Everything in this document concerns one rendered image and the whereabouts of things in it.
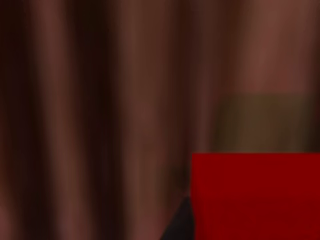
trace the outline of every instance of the red rectangle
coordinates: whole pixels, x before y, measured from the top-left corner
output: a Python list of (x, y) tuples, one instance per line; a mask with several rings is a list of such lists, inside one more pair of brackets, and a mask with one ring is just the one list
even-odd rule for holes
[(194, 154), (195, 240), (320, 239), (320, 154)]

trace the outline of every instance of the black object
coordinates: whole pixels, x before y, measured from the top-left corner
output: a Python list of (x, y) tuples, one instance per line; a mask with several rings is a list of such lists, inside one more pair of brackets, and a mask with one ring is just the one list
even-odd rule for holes
[(191, 201), (186, 197), (160, 240), (194, 240), (194, 228)]

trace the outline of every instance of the brown curtain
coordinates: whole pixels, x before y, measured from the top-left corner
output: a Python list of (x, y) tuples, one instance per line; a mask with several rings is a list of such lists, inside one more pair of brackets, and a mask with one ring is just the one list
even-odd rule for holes
[(0, 2), (0, 239), (156, 240), (192, 152), (316, 151), (316, 0)]

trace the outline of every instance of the red object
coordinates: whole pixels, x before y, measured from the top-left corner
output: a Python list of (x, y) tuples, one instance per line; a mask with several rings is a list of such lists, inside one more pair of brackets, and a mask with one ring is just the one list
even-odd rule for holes
[(195, 240), (319, 240), (320, 154), (193, 154)]

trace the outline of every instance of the draped fabric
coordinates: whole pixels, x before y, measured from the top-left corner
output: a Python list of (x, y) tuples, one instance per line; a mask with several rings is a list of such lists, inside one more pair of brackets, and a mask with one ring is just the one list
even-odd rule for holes
[(192, 152), (319, 148), (316, 0), (0, 2), (0, 239), (159, 239)]

